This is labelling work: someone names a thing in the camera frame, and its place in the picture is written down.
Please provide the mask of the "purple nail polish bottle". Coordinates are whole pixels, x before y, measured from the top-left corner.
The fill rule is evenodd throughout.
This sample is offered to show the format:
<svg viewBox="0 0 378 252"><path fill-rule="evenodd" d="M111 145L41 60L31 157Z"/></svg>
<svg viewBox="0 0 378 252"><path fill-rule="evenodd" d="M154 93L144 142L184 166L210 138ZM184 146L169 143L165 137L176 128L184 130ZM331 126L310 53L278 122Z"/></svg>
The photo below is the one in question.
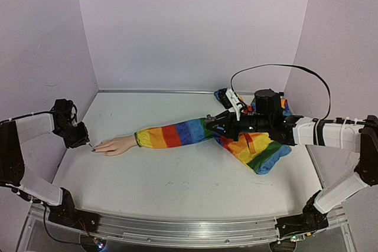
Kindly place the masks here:
<svg viewBox="0 0 378 252"><path fill-rule="evenodd" d="M210 114L208 114L206 116L205 122L206 123L211 123L211 122L214 122L215 120L216 120L216 118L214 116L211 116Z"/></svg>

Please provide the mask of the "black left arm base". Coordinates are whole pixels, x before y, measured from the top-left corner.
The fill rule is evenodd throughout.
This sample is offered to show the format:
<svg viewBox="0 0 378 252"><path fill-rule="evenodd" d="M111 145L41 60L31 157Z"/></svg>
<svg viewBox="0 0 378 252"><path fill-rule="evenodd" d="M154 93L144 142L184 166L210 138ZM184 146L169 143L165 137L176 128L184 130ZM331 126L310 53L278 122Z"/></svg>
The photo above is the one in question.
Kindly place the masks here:
<svg viewBox="0 0 378 252"><path fill-rule="evenodd" d="M60 205L44 205L49 210L49 222L83 230L87 233L95 233L99 226L100 215L77 209L71 193L65 188L61 188L61 190L63 199Z"/></svg>

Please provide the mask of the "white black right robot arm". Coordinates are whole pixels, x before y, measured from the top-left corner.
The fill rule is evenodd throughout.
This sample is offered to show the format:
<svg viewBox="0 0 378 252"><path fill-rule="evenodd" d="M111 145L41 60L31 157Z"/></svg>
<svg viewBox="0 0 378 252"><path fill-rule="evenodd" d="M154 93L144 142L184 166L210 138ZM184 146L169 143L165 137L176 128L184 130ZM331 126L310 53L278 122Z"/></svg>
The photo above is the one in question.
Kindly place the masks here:
<svg viewBox="0 0 378 252"><path fill-rule="evenodd" d="M255 92L255 109L246 113L239 96L228 88L220 96L228 109L206 117L206 128L222 137L238 140L242 133L267 133L282 145L314 145L358 153L356 167L318 193L312 202L321 214L367 186L377 185L377 117L315 119L284 115L281 96L271 89Z"/></svg>

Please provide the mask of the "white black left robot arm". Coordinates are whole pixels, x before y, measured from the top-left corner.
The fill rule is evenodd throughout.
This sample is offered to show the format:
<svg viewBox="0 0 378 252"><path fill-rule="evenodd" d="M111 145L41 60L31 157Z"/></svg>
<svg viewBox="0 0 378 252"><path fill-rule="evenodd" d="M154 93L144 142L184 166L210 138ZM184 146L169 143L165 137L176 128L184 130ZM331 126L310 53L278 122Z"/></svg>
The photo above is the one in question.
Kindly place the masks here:
<svg viewBox="0 0 378 252"><path fill-rule="evenodd" d="M90 143L84 122L78 121L73 101L57 99L54 106L43 112L25 114L1 122L1 187L28 202L42 202L56 207L56 216L66 226L80 220L78 210L64 203L66 192L35 173L27 166L27 150L42 136L59 137L67 149Z"/></svg>

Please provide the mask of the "mannequin hand with forearm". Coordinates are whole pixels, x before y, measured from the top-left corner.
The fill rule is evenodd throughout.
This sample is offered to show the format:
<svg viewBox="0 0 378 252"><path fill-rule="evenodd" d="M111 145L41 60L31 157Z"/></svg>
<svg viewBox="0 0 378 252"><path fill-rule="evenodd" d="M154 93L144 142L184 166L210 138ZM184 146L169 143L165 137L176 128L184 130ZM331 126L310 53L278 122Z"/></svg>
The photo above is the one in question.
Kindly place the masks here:
<svg viewBox="0 0 378 252"><path fill-rule="evenodd" d="M101 153L104 156L121 155L138 144L134 136L124 136L103 141L92 149L94 153Z"/></svg>

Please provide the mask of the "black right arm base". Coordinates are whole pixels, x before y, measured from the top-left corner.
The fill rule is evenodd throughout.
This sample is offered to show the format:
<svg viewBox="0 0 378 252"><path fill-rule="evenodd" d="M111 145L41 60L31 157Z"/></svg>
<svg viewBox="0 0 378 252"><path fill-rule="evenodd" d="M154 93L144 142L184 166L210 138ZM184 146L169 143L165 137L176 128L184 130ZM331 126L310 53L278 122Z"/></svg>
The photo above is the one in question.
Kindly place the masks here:
<svg viewBox="0 0 378 252"><path fill-rule="evenodd" d="M328 227L327 213L322 214L314 205L315 198L320 193L316 192L305 204L301 214L278 218L275 228L278 229L280 238L293 235L314 233Z"/></svg>

